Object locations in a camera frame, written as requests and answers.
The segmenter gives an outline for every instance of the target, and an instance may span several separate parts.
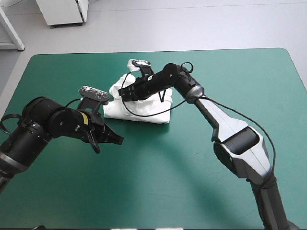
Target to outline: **yellow label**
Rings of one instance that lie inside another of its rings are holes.
[[[87,116],[86,116],[84,113],[82,113],[82,112],[80,112],[80,113],[81,113],[82,116],[83,116],[84,123],[85,123],[86,125],[88,125],[88,118],[87,118]]]

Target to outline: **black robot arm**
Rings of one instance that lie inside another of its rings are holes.
[[[0,192],[15,174],[24,172],[52,138],[61,136],[90,143],[96,153],[98,143],[121,145],[123,137],[115,133],[98,112],[109,101],[109,94],[83,86],[79,90],[82,100],[77,109],[62,106],[46,97],[29,102],[22,116],[4,116],[0,128],[9,135],[0,146]],[[19,118],[18,127],[10,133],[3,120]]]
[[[162,71],[151,76],[143,74],[118,92],[123,101],[136,101],[174,87],[188,103],[196,105],[212,126],[213,149],[221,163],[237,177],[250,182],[264,228],[298,229],[286,218],[263,136],[245,121],[230,117],[208,100],[204,88],[190,75],[191,72],[183,65],[169,63]]]

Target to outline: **white table leg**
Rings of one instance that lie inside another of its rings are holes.
[[[3,28],[5,29],[5,31],[7,32],[13,43],[15,44],[15,48],[17,48],[20,51],[23,51],[24,45],[1,7],[0,7],[0,23],[2,24]],[[5,42],[2,44],[0,42],[0,49],[1,47],[5,49],[12,48],[12,44],[9,42]]]

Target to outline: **green table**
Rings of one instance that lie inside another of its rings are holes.
[[[131,58],[150,60],[156,72],[192,62],[208,96],[262,124],[277,148],[287,216],[307,228],[307,93],[284,49],[36,55],[6,113],[38,96],[66,104],[83,85],[107,91]],[[182,98],[174,92],[173,100]],[[52,140],[0,195],[0,226],[262,228],[249,183],[218,161],[212,128],[195,106],[173,110],[164,125],[107,122],[125,137],[122,146],[100,145],[96,155],[80,140]]]

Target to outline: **white towel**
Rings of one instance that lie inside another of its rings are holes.
[[[111,86],[109,92],[114,97],[114,101],[109,102],[108,105],[104,105],[104,117],[106,118],[115,118],[115,119],[123,119],[123,120],[131,120],[131,121],[144,121],[144,122],[152,122],[152,123],[169,123],[170,120],[170,111],[165,113],[150,116],[150,117],[140,117],[135,116],[128,112],[123,105],[121,97],[118,93],[118,90],[121,88],[123,81],[126,77],[126,74],[122,76],[114,85]],[[135,82],[135,77],[132,74],[129,74],[124,87],[131,85]],[[167,89],[164,102],[160,102],[159,95],[156,93],[155,95],[147,98],[143,101],[135,101],[135,102],[125,102],[125,105],[128,107],[130,111],[139,115],[150,115],[156,114],[158,112],[167,110],[171,107],[172,104],[172,93],[171,89]]]

